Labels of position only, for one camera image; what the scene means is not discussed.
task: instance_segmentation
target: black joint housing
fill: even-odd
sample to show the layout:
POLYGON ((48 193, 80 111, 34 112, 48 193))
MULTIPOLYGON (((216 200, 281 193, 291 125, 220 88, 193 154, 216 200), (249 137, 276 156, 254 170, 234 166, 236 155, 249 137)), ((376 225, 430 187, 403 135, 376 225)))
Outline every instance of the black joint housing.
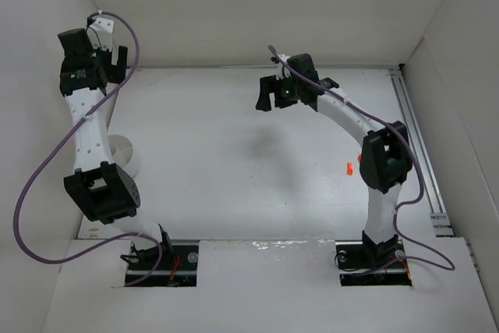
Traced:
POLYGON ((105 94, 108 78, 85 29, 65 31, 58 38, 64 48, 59 84, 61 94, 66 97, 85 87, 99 89, 105 94))
MULTIPOLYGON (((400 122, 391 124, 406 142, 407 128, 400 122)), ((371 131, 363 139, 360 175, 371 189, 383 194, 396 183, 402 184, 412 168, 409 152, 402 142, 387 128, 371 131)))
POLYGON ((64 188, 90 221, 111 224, 118 218, 135 216, 140 207, 135 182, 115 163, 102 162, 99 169, 75 171, 64 178, 64 188), (99 179, 105 185, 94 188, 99 179))
MULTIPOLYGON (((278 62, 276 58, 271 58, 271 60, 272 62, 278 62)), ((319 86, 327 89, 339 87, 331 78, 319 80, 309 54, 292 56, 287 63, 297 73, 312 80, 319 86)), ((317 97, 323 93, 320 88, 314 87, 294 75, 284 77, 282 80, 277 80, 275 76, 268 76, 260 79, 260 96, 258 97, 256 109, 270 111, 272 109, 270 94, 274 94, 274 106, 276 108, 286 108, 301 101, 316 111, 317 97)))

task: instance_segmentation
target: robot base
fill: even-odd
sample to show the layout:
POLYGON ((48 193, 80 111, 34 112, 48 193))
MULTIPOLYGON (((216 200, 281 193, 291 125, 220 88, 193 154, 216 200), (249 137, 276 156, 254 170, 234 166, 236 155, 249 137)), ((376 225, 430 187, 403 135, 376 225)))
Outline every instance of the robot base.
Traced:
POLYGON ((337 241, 334 263, 340 270, 342 286, 412 285, 409 268, 402 262, 373 274, 356 274, 383 266, 403 250, 397 236, 381 245, 374 245, 364 233, 363 241, 337 241))
MULTIPOLYGON (((196 286, 197 278, 197 261, 199 253, 198 242, 172 242, 174 255, 165 254, 156 271, 132 287, 152 287, 152 286, 168 286, 168 287, 186 287, 196 286), (175 257, 180 259, 179 266, 175 270, 175 277, 170 281, 170 274, 175 267, 175 257)), ((128 271, 126 272, 125 282, 132 282, 144 276, 156 262, 156 257, 148 257, 141 261, 126 261, 128 271)))

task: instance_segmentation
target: cable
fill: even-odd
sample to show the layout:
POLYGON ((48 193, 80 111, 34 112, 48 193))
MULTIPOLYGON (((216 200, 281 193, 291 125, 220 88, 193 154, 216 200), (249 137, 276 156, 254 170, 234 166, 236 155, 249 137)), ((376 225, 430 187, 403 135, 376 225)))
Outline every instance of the cable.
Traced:
POLYGON ((97 34, 97 31, 93 28, 93 27, 87 27, 87 30, 92 30, 95 34, 95 37, 97 37, 97 41, 99 42, 99 45, 101 46, 101 49, 102 49, 102 43, 101 43, 101 39, 99 38, 99 34, 97 34))
POLYGON ((27 180, 26 185, 24 185, 23 189, 21 190, 21 193, 19 195, 19 198, 17 199, 16 203, 16 208, 14 210, 14 217, 13 217, 13 230, 14 230, 14 237, 16 239, 17 245, 19 248, 29 257, 32 259, 35 259, 36 261, 39 261, 40 263, 43 264, 64 264, 67 263, 68 261, 77 259, 90 251, 93 251, 107 243, 110 243, 112 241, 116 241, 117 239, 121 239, 124 237, 129 237, 129 236, 135 236, 135 237, 141 237, 145 239, 149 239, 150 241, 154 242, 159 249, 159 254, 157 256, 156 263, 154 266, 151 268, 151 270, 144 275, 141 278, 138 278, 137 280, 134 280, 133 282, 126 283, 125 286, 131 286, 135 285, 139 282, 142 282, 146 278, 148 278, 152 273, 156 270, 157 266, 161 262, 161 258, 163 256, 163 249, 161 248, 161 244, 153 237, 147 236, 142 233, 137 233, 137 232, 130 232, 130 233, 123 233, 118 236, 111 237, 109 239, 106 239, 97 245, 93 245, 89 247, 88 249, 81 251, 79 253, 76 253, 75 255, 72 255, 71 257, 67 257, 64 259, 57 259, 57 260, 52 260, 52 259, 47 259, 44 257, 41 257, 37 254, 35 254, 33 251, 31 251, 28 246, 24 243, 23 237, 21 236, 20 230, 19 230, 19 218, 21 214, 21 208, 23 206, 24 199, 26 198, 26 195, 28 194, 28 191, 30 190, 30 187, 33 185, 33 182, 35 179, 40 175, 40 173, 44 170, 44 168, 48 165, 48 163, 51 162, 51 160, 55 157, 55 155, 62 149, 62 147, 68 142, 68 140, 71 139, 73 134, 85 123, 87 118, 92 115, 94 112, 96 112, 106 101, 108 101, 113 95, 118 93, 118 91, 125 86, 125 84, 130 80, 130 77, 135 73, 137 66, 139 64, 139 57, 140 57, 140 47, 139 47, 139 40, 137 38, 137 35, 135 34, 135 31, 133 28, 128 24, 121 16, 118 16, 112 12, 95 12, 92 13, 89 17, 94 18, 95 16, 99 16, 100 14, 102 15, 108 15, 111 17, 114 17, 121 21, 126 28, 129 30, 129 32, 132 34, 133 37, 133 42, 135 43, 135 58, 133 60, 133 64, 130 68, 130 71, 126 75, 125 79, 118 85, 116 86, 109 94, 107 94, 104 98, 102 98, 95 106, 92 107, 91 110, 89 110, 86 114, 85 117, 81 118, 73 128, 62 138, 62 140, 58 143, 57 146, 55 146, 54 150, 41 162, 41 164, 38 166, 38 168, 34 171, 33 175, 27 180))
POLYGON ((409 146, 409 143, 404 139, 404 137, 402 136, 402 134, 400 134, 396 128, 394 128, 391 124, 389 124, 388 122, 385 122, 384 120, 376 117, 375 115, 371 115, 370 113, 368 112, 365 112, 364 110, 362 110, 361 108, 357 107, 356 105, 352 104, 350 101, 346 101, 341 95, 339 95, 338 93, 335 93, 334 91, 330 90, 330 89, 327 89, 325 87, 322 87, 321 85, 319 85, 318 83, 316 82, 313 82, 312 80, 308 79, 307 77, 305 77, 304 75, 296 72, 287 62, 283 61, 280 57, 279 57, 279 54, 277 53, 277 51, 275 50, 275 48, 271 45, 268 46, 268 49, 271 51, 272 55, 284 66, 286 67, 290 73, 292 73, 294 76, 297 76, 298 78, 300 78, 302 81, 316 87, 317 89, 323 91, 324 93, 326 94, 329 94, 331 95, 332 97, 335 97, 336 99, 338 99, 341 103, 344 103, 346 106, 348 106, 349 108, 351 108, 352 110, 354 110, 355 112, 358 112, 360 115, 363 115, 363 116, 366 116, 368 119, 371 119, 375 122, 378 122, 380 123, 382 126, 386 127, 388 130, 390 130, 396 137, 397 139, 402 143, 402 145, 404 146, 404 148, 407 150, 407 152, 409 153, 409 157, 411 158, 411 161, 412 161, 412 164, 414 165, 414 169, 416 170, 416 175, 417 175, 417 178, 418 178, 418 183, 419 183, 419 194, 418 196, 413 199, 413 200, 406 200, 406 201, 403 201, 399 204, 397 204, 397 206, 395 207, 395 212, 394 212, 394 215, 393 215, 393 226, 394 226, 394 229, 395 229, 395 232, 398 234, 399 237, 405 239, 406 241, 409 241, 411 243, 414 243, 416 244, 417 246, 421 246, 429 251, 432 251, 433 253, 435 253, 436 255, 438 255, 439 257, 441 257, 442 259, 444 259, 449 265, 446 266, 446 265, 442 265, 442 264, 439 264, 439 263, 435 263, 434 261, 431 261, 431 260, 427 260, 427 259, 423 259, 422 257, 411 257, 411 256, 405 256, 405 257, 400 257, 398 259, 394 259, 394 260, 391 260, 389 262, 387 262, 385 265, 382 265, 381 267, 379 268, 376 268, 376 269, 371 269, 371 270, 368 270, 368 271, 365 271, 365 272, 362 272, 362 273, 357 273, 356 275, 357 276, 365 276, 365 275, 371 275, 377 271, 380 271, 382 269, 385 269, 386 267, 390 267, 393 263, 396 263, 397 261, 400 261, 400 260, 418 260, 418 261, 422 261, 423 263, 427 263, 427 264, 431 264, 435 267, 438 267, 438 268, 441 268, 441 269, 444 269, 446 271, 454 271, 455 270, 455 265, 454 263, 448 258, 446 257, 442 252, 440 252, 439 250, 437 249, 434 249, 433 247, 431 246, 428 246, 427 244, 425 243, 422 243, 420 241, 417 241, 415 239, 412 239, 412 238, 409 238, 408 236, 406 236, 405 234, 402 234, 400 229, 398 228, 398 223, 397 223, 397 217, 398 217, 398 210, 400 210, 401 207, 403 206, 407 206, 407 205, 410 205, 410 204, 416 204, 418 203, 419 201, 421 201, 424 197, 424 178, 423 178, 423 173, 421 172, 421 167, 419 166, 419 162, 417 161, 416 159, 416 156, 414 155, 414 153, 412 152, 411 150, 411 147, 409 146))
POLYGON ((175 258, 173 259, 173 268, 172 271, 170 272, 170 277, 168 278, 168 284, 167 286, 170 286, 175 278, 175 273, 177 272, 177 269, 179 269, 180 265, 180 256, 175 255, 175 258))

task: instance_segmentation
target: robotic arm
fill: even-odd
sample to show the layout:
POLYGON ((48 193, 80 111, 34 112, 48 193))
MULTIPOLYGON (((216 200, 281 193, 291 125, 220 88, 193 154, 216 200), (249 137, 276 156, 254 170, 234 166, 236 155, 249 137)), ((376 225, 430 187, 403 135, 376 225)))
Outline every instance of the robotic arm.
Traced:
MULTIPOLYGON (((119 46, 117 64, 111 63, 113 26, 112 20, 98 17, 88 19, 87 29, 58 35, 65 54, 59 88, 73 125, 104 98, 108 82, 125 79, 127 48, 119 46)), ((123 232, 147 234, 161 243, 168 259, 173 254, 168 234, 141 214, 140 194, 133 178, 113 161, 105 109, 99 108, 89 117, 75 133, 74 173, 64 178, 66 192, 90 221, 114 225, 123 232)), ((150 241, 134 240, 133 257, 154 261, 157 254, 157 247, 151 247, 150 241)))
MULTIPOLYGON (((319 80, 310 55, 280 55, 280 58, 301 75, 349 101, 332 79, 319 80)), ((357 265, 369 269, 386 263, 401 248, 393 227, 393 215, 402 184, 412 168, 407 151, 388 129, 360 115, 337 98, 292 76, 277 59, 273 58, 273 61, 278 64, 278 72, 260 79, 256 109, 271 110, 270 94, 274 95, 274 106, 277 108, 286 108, 301 101, 335 121, 357 141, 362 147, 360 174, 369 190, 367 223, 360 251, 362 259, 357 261, 357 265)), ((404 124, 394 122, 392 125, 408 139, 404 124)))

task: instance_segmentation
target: orange object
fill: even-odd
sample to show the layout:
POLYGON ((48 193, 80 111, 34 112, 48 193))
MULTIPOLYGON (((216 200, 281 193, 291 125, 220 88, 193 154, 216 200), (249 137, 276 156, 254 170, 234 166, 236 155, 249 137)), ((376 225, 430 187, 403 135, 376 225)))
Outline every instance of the orange object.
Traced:
POLYGON ((346 163, 346 174, 353 175, 353 164, 350 161, 346 163))

